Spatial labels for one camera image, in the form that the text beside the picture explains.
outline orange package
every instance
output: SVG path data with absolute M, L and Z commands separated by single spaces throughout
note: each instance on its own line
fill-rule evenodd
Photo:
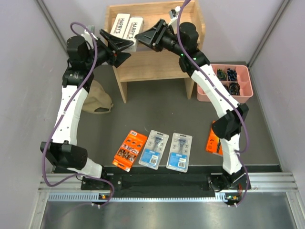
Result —
M 210 134 L 208 137 L 208 142 L 206 143 L 205 150 L 212 154 L 217 154 L 220 156 L 223 155 L 223 149 L 221 147 L 220 139 L 219 139 L 219 137 L 216 136 L 212 127 L 211 127 Z
M 146 140 L 146 136 L 131 130 L 114 156 L 112 164 L 129 172 Z

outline metal frame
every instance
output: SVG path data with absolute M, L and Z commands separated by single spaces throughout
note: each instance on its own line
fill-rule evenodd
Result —
M 47 174 L 51 183 L 58 182 L 67 174 Z M 249 192 L 285 192 L 298 229 L 305 229 L 305 208 L 298 192 L 292 173 L 249 173 L 252 189 Z M 109 194 L 108 190 L 81 190 L 81 181 L 73 177 L 57 187 L 50 188 L 42 180 L 39 196 L 31 221 L 31 229 L 39 229 L 47 201 L 102 202 L 99 194 Z M 218 193 L 214 198 L 113 198 L 111 202 L 222 202 L 225 193 Z
M 255 60 L 257 59 L 257 56 L 259 55 L 259 53 L 263 49 L 264 45 L 268 41 L 270 35 L 272 34 L 272 32 L 273 32 L 274 28 L 276 27 L 276 25 L 278 24 L 278 22 L 280 21 L 284 11 L 287 9 L 290 2 L 291 2 L 291 0 L 283 0 L 281 6 L 277 10 L 277 12 L 276 12 L 275 16 L 273 17 L 270 25 L 268 26 L 268 28 L 267 28 L 266 32 L 264 33 L 262 39 L 258 43 L 257 48 L 255 49 L 255 52 L 253 53 L 253 55 L 252 55 L 252 57 L 251 57 L 251 59 L 248 63 L 249 68 L 251 68 L 253 66 Z
M 58 26 L 56 25 L 52 15 L 50 14 L 47 6 L 45 5 L 43 0 L 34 0 L 37 4 L 37 6 L 39 7 L 39 9 L 41 10 L 44 18 L 46 19 L 47 23 L 49 24 L 51 30 L 54 32 L 54 35 L 56 36 L 57 40 L 59 41 L 59 43 L 61 44 L 61 47 L 64 49 L 65 53 L 67 53 L 66 51 L 66 41 L 63 38 L 62 33 L 60 32 Z
M 287 192 L 286 194 L 297 228 L 305 229 L 305 207 L 302 202 L 300 193 Z

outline metal sheet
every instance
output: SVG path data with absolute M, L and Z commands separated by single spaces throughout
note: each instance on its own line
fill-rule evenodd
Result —
M 79 203 L 49 202 L 51 220 Z M 296 229 L 285 193 L 250 193 L 239 208 L 223 203 L 122 203 L 98 210 L 81 206 L 57 223 L 47 214 L 42 229 Z

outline pink organizer tray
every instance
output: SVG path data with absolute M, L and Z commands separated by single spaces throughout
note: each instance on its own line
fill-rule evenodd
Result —
M 233 95 L 233 98 L 236 99 L 241 104 L 244 104 L 250 97 L 253 96 L 253 90 L 250 80 L 250 75 L 248 68 L 244 65 L 231 65 L 231 64 L 212 64 L 213 70 L 217 75 L 217 70 L 221 69 L 225 73 L 228 68 L 234 69 L 237 72 L 237 82 L 240 85 L 240 95 Z M 223 85 L 229 86 L 233 81 L 221 81 Z M 208 96 L 204 93 L 202 88 L 197 85 L 197 99 L 201 102 L 210 102 Z

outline beige bag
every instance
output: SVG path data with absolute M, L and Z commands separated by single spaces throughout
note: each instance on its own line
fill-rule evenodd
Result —
M 104 91 L 102 85 L 93 80 L 82 110 L 93 114 L 105 114 L 109 113 L 112 107 L 110 96 Z

